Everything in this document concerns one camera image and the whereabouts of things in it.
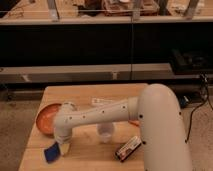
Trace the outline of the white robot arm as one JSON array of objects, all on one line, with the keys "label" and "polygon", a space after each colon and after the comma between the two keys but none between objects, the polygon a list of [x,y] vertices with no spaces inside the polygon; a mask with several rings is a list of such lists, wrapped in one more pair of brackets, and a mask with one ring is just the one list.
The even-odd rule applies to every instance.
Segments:
[{"label": "white robot arm", "polygon": [[135,97],[86,110],[62,105],[54,117],[54,138],[64,144],[74,127],[128,120],[139,121],[145,171],[193,170],[178,99],[163,84],[150,84]]}]

